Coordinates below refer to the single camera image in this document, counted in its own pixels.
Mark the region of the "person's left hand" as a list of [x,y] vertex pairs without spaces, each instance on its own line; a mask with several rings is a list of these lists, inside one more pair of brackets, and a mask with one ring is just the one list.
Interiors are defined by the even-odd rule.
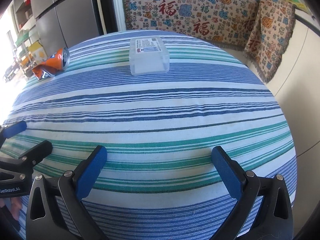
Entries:
[[18,221],[20,211],[22,209],[22,201],[20,197],[0,199],[1,208],[7,207],[14,220]]

